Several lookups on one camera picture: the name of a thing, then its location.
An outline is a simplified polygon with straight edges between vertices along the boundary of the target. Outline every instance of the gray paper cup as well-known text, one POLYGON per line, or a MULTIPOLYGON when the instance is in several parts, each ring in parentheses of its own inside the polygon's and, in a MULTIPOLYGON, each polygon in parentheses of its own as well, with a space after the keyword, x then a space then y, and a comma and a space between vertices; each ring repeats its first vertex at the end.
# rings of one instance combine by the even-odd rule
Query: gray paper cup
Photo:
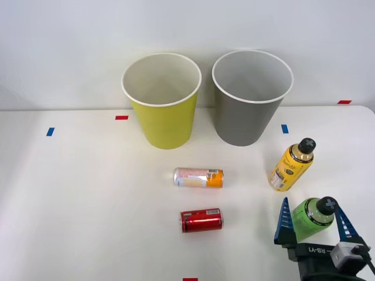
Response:
POLYGON ((215 62, 212 79, 216 132, 237 146, 259 139, 294 83, 292 70, 284 61, 258 50, 225 54, 215 62))

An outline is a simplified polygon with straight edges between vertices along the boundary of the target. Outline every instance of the orange and white can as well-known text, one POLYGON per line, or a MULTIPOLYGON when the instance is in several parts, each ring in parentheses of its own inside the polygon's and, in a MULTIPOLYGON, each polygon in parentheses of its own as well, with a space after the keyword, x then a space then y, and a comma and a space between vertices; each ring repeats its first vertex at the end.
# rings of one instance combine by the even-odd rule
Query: orange and white can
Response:
POLYGON ((174 182, 177 186, 223 187, 223 170, 176 168, 174 182))

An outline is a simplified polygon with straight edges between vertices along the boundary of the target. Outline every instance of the black bottle cap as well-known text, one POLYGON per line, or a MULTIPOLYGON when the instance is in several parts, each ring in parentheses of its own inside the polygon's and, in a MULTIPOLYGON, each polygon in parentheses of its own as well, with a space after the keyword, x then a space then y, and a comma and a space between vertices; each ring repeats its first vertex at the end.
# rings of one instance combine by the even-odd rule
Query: black bottle cap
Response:
POLYGON ((332 215, 339 207, 339 204, 334 198, 326 196, 316 202, 316 207, 323 215, 332 215))
POLYGON ((299 151, 310 154, 316 148, 316 142, 311 138, 304 138, 298 145, 299 151))

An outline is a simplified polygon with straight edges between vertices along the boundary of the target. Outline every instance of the yellow bottle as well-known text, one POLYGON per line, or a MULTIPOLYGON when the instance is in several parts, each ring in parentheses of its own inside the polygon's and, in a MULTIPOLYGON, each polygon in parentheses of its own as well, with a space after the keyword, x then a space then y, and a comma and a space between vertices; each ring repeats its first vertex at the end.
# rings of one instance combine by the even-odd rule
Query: yellow bottle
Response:
POLYGON ((268 178, 276 191, 287 191, 306 172, 314 159, 316 147, 313 139, 305 138, 290 146, 268 178))

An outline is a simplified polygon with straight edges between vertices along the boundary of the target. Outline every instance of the white tabletop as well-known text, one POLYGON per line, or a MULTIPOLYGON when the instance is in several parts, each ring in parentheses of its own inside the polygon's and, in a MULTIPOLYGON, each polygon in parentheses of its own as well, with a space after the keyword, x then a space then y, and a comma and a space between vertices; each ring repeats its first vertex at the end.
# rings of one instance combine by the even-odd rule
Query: white tabletop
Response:
MULTIPOLYGON (((299 281, 297 263, 273 244, 285 196, 291 208, 333 196, 375 247, 371 110, 281 107, 248 147, 222 141, 212 118, 197 109, 190 140, 161 150, 133 110, 0 112, 0 280, 299 281), (315 161, 277 193, 267 175, 304 137, 316 140, 315 161), (176 167, 223 169, 224 188, 176 187, 176 167), (181 233, 181 211, 212 207, 222 230, 181 233)), ((335 245, 336 224, 308 241, 335 245)), ((368 268, 358 276, 373 280, 368 268)))

